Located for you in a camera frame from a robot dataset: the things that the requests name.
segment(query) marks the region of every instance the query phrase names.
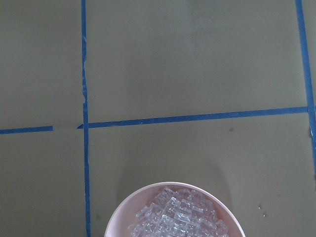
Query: gray-green surface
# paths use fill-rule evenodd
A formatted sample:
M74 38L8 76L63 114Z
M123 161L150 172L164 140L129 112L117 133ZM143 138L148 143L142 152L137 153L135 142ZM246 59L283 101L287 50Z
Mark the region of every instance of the gray-green surface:
M303 7L315 83L316 2ZM90 122L307 105L292 0L87 0L86 16ZM3 0L0 30L0 129L55 129L0 135L0 236L85 236L80 2ZM214 194L247 236L316 233L306 113L89 135L92 237L160 181Z

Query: tape line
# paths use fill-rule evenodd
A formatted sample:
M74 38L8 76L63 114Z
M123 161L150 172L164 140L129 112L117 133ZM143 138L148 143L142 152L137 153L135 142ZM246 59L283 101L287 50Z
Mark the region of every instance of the tape line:
M81 0L81 45L82 45L82 94L83 103L83 144L84 144L84 200L85 200L85 231L86 236L91 237L90 222L90 181L89 181L89 125L88 125L88 99L87 84L85 78L86 61L86 21L85 21L85 0Z
M228 112L228 113L205 114L205 115L188 115L188 116L176 116L176 117L165 117L165 118L145 118L145 119L109 121L109 122L92 122L92 123L89 123L89 128L198 121L198 120L232 119L232 118L299 114L299 113L307 113L307 107L253 110L253 111ZM77 129L82 129L82 128L83 128L83 125L80 125L79 127L77 127Z
M53 131L53 126L42 126L42 127L24 127L24 128L13 128L13 129L2 129L0 134L11 134L11 133L25 133L25 132L48 132Z
M316 118L315 118L315 105L314 105L314 96L313 96L312 76L311 76L311 69L310 69L310 60L309 60L309 55L308 55L303 5L302 5L301 0L296 0L295 3L296 3L296 13L297 13L300 42L301 42L308 116L309 116L310 128L311 128L311 134L312 134L314 171L316 173Z

